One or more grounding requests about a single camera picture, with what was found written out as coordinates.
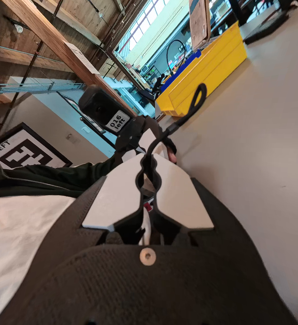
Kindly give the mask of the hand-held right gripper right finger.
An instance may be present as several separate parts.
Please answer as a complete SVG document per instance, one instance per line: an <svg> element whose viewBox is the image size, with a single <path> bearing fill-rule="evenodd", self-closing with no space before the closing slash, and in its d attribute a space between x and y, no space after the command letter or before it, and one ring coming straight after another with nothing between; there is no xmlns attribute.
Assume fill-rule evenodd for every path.
<svg viewBox="0 0 298 325"><path fill-rule="evenodd" d="M190 176L156 153L152 158L158 182L154 205L157 211L186 230L212 230L212 220Z"/></svg>

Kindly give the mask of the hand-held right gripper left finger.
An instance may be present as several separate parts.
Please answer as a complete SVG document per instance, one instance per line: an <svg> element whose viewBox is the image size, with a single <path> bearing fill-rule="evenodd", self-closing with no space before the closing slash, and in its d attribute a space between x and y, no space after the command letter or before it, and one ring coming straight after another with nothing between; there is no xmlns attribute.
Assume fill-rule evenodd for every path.
<svg viewBox="0 0 298 325"><path fill-rule="evenodd" d="M117 231L124 226L137 230L143 222L143 197L136 179L142 174L144 154L127 160L105 178L85 219L84 228Z"/></svg>

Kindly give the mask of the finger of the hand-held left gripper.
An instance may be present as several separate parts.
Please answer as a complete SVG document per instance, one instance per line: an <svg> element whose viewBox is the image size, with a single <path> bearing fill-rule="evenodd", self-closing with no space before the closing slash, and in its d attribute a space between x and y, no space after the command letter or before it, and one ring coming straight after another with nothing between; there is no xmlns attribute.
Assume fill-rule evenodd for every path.
<svg viewBox="0 0 298 325"><path fill-rule="evenodd" d="M122 162L124 163L130 159L133 159L138 154L143 154L142 148L131 149L122 156Z"/></svg>
<svg viewBox="0 0 298 325"><path fill-rule="evenodd" d="M148 149L152 142L156 140L156 136L153 131L148 128L139 140L139 148L141 148L145 153L148 153ZM165 155L166 154L166 146L160 141L155 145L155 148L152 151L152 154Z"/></svg>

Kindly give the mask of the yellow storage bin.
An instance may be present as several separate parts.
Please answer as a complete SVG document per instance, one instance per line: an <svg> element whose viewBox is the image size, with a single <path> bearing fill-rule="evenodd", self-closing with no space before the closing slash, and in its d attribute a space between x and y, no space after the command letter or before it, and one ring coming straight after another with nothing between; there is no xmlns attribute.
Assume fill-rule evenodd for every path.
<svg viewBox="0 0 298 325"><path fill-rule="evenodd" d="M188 113L196 89L206 85L209 96L247 59L239 23L217 37L183 70L155 101L156 110L182 117Z"/></svg>

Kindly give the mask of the black desk mat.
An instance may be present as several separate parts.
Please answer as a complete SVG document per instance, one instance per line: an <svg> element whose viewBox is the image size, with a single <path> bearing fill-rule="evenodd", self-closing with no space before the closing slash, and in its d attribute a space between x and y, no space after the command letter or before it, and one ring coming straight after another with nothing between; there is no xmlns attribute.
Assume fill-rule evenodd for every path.
<svg viewBox="0 0 298 325"><path fill-rule="evenodd" d="M278 12L274 17L268 18L257 26L248 36L243 39L246 45L252 44L275 32L289 19L288 12Z"/></svg>

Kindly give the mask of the paper notice on beam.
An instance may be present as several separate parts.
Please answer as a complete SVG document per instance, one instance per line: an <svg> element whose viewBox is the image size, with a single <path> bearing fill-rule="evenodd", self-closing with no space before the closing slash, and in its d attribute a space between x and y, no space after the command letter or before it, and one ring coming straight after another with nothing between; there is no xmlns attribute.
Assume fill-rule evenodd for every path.
<svg viewBox="0 0 298 325"><path fill-rule="evenodd" d="M101 75L75 45L66 41L64 41L64 43L68 46L68 48L74 53L74 55L79 59L79 61L87 68L87 70L91 74Z"/></svg>

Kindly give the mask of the blue storage bin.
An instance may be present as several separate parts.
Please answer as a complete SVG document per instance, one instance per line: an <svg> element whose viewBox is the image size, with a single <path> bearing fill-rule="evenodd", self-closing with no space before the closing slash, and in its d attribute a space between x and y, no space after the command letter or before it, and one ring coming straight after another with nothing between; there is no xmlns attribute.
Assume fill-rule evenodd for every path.
<svg viewBox="0 0 298 325"><path fill-rule="evenodd" d="M185 63L183 63L179 67L179 69L176 71L176 73L173 76L171 76L169 79L165 81L165 83L160 88L160 93L162 94L174 82L174 80L191 64L191 62L196 58L200 58L200 56L201 56L201 50L198 49L185 61Z"/></svg>

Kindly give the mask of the black framed marker sign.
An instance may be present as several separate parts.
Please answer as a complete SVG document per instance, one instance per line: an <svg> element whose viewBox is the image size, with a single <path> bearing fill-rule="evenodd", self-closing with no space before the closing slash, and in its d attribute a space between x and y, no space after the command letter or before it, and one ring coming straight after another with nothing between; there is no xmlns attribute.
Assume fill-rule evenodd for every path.
<svg viewBox="0 0 298 325"><path fill-rule="evenodd" d="M0 165L16 169L28 165L70 167L72 162L25 123L0 136Z"/></svg>

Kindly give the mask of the large cardboard panel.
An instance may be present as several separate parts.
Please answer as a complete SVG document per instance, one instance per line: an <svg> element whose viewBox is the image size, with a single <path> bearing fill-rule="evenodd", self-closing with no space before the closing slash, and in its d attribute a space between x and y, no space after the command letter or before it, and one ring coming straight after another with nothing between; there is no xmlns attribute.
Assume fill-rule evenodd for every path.
<svg viewBox="0 0 298 325"><path fill-rule="evenodd" d="M189 22L193 52L207 44L211 37L209 0L189 1Z"/></svg>

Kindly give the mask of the wooden post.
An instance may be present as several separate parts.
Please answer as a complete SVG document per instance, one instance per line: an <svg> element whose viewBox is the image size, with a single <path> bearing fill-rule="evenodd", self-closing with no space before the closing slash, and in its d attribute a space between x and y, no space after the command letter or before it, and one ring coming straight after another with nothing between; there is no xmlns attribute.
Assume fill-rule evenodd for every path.
<svg viewBox="0 0 298 325"><path fill-rule="evenodd" d="M13 13L18 16L33 32L49 47L62 61L87 85L96 85L103 89L123 108L136 117L135 112L125 101L96 74L91 74L79 61L74 53L68 48L64 41L68 42L58 30L46 19L46 17L31 3L22 0L2 1Z"/></svg>

